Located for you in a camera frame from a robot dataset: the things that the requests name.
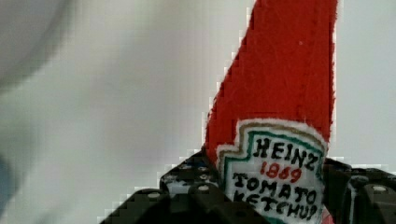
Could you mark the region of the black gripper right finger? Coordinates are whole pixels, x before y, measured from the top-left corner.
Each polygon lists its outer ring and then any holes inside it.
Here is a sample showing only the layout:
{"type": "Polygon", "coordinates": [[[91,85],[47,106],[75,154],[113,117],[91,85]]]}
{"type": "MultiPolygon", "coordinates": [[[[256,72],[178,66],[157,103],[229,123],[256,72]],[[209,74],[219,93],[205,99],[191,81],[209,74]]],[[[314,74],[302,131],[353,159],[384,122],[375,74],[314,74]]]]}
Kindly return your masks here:
{"type": "Polygon", "coordinates": [[[326,159],[324,204],[334,224],[396,224],[396,176],[326,159]]]}

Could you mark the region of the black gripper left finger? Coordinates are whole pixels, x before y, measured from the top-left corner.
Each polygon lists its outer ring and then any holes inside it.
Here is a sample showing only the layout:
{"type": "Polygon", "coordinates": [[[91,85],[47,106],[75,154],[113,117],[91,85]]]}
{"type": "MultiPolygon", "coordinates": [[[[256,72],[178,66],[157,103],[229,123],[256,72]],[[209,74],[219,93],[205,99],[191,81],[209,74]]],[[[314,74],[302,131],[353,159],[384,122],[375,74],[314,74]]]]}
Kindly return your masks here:
{"type": "Polygon", "coordinates": [[[100,224],[270,223],[223,193],[218,171],[199,151],[163,175],[157,189],[137,191],[100,224]]]}

